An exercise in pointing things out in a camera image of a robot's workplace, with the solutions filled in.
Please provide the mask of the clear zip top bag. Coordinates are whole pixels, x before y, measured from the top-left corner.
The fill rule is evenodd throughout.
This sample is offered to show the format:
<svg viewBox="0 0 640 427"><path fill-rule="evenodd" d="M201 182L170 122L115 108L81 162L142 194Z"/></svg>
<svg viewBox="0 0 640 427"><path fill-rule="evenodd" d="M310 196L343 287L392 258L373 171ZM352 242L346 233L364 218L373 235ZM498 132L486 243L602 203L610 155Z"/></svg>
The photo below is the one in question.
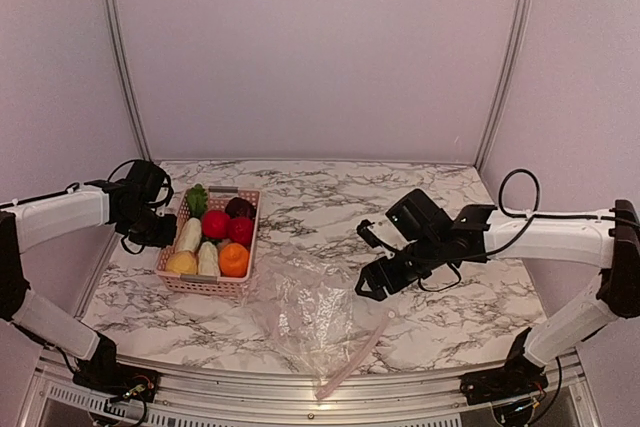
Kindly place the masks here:
<svg viewBox="0 0 640 427"><path fill-rule="evenodd" d="M244 303L270 347L329 398L373 353L397 311L355 293L346 266L295 249L258 260Z"/></svg>

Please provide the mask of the red apple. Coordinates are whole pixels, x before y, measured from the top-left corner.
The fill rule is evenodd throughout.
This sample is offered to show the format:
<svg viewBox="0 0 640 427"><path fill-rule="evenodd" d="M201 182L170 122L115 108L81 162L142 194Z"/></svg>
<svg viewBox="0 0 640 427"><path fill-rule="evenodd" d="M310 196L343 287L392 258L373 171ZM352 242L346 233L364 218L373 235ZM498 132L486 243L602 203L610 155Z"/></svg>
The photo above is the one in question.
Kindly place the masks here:
<svg viewBox="0 0 640 427"><path fill-rule="evenodd" d="M221 240L227 237L231 217L221 210L208 210L201 218L202 234L206 238Z"/></svg>

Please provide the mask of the pink perforated plastic basket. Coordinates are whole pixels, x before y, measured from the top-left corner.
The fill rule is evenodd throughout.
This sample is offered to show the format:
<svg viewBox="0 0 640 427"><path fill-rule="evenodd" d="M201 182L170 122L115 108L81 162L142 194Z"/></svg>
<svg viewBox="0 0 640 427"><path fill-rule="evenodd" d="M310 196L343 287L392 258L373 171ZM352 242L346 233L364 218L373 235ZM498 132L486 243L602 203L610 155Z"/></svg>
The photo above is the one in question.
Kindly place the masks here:
<svg viewBox="0 0 640 427"><path fill-rule="evenodd" d="M165 271L165 264L168 258L173 253L175 253L174 246L179 237L180 231L184 223L189 218L192 217L190 215L190 212L186 203L186 193L183 195L183 198L177 210L178 231L177 231L176 240L173 242L171 246L168 246L160 251L157 257L155 271L156 271L156 274L164 282L165 286L172 291L197 293L202 295L238 297L243 292L244 288L248 285L248 282L252 273L252 269L253 269L254 258L256 256L261 192L256 189L242 189L238 187L208 187L205 189L208 192L207 211L208 210L224 211L227 202L234 197L245 198L249 200L257 208L256 218L253 220L254 221L253 239L252 239L251 245L249 247L245 247L250 254L247 274L242 278L233 278L233 277L223 276L222 274L220 277L210 277L210 276L201 276L199 274L178 275L175 273L169 273ZM233 243L228 237L221 240L215 240L215 239L206 238L202 234L200 246L203 242L211 242L217 247L218 258L219 258L220 251L226 245ZM194 253L197 258L197 261L198 261L198 250L200 246L197 248L196 252Z"/></svg>

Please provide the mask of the red strawberry fruit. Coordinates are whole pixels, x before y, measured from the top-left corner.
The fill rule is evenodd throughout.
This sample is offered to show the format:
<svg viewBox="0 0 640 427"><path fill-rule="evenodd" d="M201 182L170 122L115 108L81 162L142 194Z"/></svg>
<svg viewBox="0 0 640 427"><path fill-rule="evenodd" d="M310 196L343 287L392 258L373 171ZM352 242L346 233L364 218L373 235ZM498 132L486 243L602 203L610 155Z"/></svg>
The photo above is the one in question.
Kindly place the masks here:
<svg viewBox="0 0 640 427"><path fill-rule="evenodd" d="M236 217L227 224L227 237L233 242L249 247L254 233L254 221L247 217Z"/></svg>

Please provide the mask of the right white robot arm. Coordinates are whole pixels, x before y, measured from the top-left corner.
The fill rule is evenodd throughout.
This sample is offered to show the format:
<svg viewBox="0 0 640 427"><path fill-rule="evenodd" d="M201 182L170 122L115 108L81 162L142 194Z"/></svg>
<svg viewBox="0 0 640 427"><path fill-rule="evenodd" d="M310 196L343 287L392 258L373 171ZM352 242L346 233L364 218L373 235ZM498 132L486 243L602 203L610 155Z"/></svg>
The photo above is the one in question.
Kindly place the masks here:
<svg viewBox="0 0 640 427"><path fill-rule="evenodd" d="M463 262L537 259L598 268L593 281L545 323L514 340L503 366L487 371L506 395L515 395L565 350L618 319L639 315L639 220L632 203L587 213L508 212L489 204L465 206L455 218L428 197L405 198L386 213L407 240L398 250L368 220L357 227L371 247L391 252L360 271L357 295L383 301L441 266Z"/></svg>

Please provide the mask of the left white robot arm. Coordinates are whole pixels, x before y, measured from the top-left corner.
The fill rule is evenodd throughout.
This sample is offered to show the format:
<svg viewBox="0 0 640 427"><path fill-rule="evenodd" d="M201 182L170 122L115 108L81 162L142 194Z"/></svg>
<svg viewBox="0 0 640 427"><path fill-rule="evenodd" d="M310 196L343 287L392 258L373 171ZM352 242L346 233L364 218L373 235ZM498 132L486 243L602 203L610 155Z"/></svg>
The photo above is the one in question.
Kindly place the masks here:
<svg viewBox="0 0 640 427"><path fill-rule="evenodd" d="M2 320L76 358L76 381L98 384L106 392L119 391L127 379L117 347L75 318L62 300L81 282L74 280L68 288L62 283L73 273L87 275L89 250L81 243L96 239L93 228L104 234L112 226L141 248L169 246L177 220L159 213L159 189L97 180L1 209Z"/></svg>

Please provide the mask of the white radish upper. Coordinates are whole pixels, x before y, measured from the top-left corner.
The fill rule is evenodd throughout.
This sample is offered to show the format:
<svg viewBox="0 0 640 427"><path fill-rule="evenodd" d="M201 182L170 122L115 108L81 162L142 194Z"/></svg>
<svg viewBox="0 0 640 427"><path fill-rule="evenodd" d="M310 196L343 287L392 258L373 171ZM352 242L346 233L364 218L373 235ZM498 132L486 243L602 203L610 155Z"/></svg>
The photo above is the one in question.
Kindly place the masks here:
<svg viewBox="0 0 640 427"><path fill-rule="evenodd" d="M201 221L198 218L191 217L184 223L175 243L174 251L188 251L195 253L197 248L200 246L201 238Z"/></svg>

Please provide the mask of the green lettuce leaf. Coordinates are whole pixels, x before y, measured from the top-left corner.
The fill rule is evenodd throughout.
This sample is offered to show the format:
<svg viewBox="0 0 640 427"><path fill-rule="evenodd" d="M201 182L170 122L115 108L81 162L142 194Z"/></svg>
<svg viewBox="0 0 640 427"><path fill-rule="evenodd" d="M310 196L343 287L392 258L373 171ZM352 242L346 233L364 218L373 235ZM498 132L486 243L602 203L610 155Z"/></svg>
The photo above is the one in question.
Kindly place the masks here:
<svg viewBox="0 0 640 427"><path fill-rule="evenodd" d="M201 218L208 208L208 192L201 185L196 184L186 193L186 203L190 215L194 218Z"/></svg>

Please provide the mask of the dark purple beet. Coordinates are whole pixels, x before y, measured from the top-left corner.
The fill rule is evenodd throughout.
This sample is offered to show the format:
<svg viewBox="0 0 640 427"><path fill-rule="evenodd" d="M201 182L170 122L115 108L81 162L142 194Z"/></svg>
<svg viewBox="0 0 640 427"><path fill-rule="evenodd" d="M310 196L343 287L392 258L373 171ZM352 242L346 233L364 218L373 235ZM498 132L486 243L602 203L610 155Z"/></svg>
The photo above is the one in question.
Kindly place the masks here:
<svg viewBox="0 0 640 427"><path fill-rule="evenodd" d="M248 218L254 220L257 214L257 208L247 199L234 197L230 199L224 209L230 218Z"/></svg>

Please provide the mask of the orange tangerine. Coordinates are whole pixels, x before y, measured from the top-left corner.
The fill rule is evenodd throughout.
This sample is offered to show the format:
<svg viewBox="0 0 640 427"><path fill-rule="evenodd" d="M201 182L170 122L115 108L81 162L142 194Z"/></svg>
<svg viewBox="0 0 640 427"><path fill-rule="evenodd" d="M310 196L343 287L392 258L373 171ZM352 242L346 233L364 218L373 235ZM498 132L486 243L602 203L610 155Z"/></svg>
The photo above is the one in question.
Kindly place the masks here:
<svg viewBox="0 0 640 427"><path fill-rule="evenodd" d="M219 253L219 269L223 276L242 278L247 274L249 251L239 243L226 245Z"/></svg>

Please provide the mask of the left aluminium frame post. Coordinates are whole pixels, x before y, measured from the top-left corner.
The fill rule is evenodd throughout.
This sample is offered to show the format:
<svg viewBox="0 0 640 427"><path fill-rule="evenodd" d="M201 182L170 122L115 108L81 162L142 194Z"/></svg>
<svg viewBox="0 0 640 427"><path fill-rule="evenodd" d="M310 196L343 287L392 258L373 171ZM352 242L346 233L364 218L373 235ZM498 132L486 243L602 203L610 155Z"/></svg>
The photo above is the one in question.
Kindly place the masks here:
<svg viewBox="0 0 640 427"><path fill-rule="evenodd" d="M134 143L140 157L151 160L151 150L144 131L133 78L127 59L117 0L103 0L107 31L114 57L118 82L122 91L127 117L130 123Z"/></svg>

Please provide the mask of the aluminium frame post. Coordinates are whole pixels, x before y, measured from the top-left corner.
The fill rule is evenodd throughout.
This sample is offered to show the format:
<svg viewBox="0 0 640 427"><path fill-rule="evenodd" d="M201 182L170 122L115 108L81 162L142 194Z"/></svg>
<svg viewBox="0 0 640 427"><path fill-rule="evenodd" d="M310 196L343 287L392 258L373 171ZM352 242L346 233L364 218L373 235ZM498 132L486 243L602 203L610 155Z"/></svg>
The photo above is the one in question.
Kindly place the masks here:
<svg viewBox="0 0 640 427"><path fill-rule="evenodd" d="M474 160L474 167L478 172L481 172L488 163L497 137L499 124L506 108L519 54L524 43L531 4L532 0L515 0L505 53L492 97L489 114Z"/></svg>
<svg viewBox="0 0 640 427"><path fill-rule="evenodd" d="M122 91L127 117L130 123L134 143L140 157L151 160L151 150L144 131L133 78L127 59L117 0L103 0L107 31L114 57L118 82Z"/></svg>

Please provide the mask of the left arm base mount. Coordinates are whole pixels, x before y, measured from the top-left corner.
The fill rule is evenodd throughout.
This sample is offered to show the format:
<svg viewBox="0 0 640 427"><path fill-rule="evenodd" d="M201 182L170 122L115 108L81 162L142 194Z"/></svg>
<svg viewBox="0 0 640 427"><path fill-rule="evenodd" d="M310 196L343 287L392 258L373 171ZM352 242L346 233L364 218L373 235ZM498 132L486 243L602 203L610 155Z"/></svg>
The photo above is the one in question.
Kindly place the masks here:
<svg viewBox="0 0 640 427"><path fill-rule="evenodd" d="M118 401L133 398L134 400L144 400L147 403L151 403L154 400L159 380L160 374L156 370L123 364L118 365L118 372L115 374L114 380L91 379L88 374L81 372L73 375L74 384L109 394ZM132 391L134 387L140 385L144 387L141 393L131 394L129 397L125 396L126 392Z"/></svg>

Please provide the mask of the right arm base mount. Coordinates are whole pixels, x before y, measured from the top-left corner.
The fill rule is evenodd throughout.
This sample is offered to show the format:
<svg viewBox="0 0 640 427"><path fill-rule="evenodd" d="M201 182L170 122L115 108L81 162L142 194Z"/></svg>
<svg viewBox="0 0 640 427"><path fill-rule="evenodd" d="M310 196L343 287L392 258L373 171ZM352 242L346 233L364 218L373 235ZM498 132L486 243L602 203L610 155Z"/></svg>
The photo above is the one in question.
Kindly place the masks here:
<svg viewBox="0 0 640 427"><path fill-rule="evenodd" d="M460 377L460 392L469 405L496 402L541 392L549 383L543 372L526 376L504 368L468 372Z"/></svg>

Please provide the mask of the right aluminium frame post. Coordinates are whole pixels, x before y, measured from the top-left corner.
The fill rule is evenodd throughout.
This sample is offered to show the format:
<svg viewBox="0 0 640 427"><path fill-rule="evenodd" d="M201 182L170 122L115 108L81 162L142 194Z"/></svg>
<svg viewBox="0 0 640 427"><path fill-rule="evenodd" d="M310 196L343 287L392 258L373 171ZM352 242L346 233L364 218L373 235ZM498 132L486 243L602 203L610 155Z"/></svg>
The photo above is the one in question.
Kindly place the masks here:
<svg viewBox="0 0 640 427"><path fill-rule="evenodd" d="M524 43L531 4L532 0L515 0L505 53L492 97L489 114L474 160L474 167L478 172L481 172L488 163L497 137L499 124L506 108L519 54Z"/></svg>

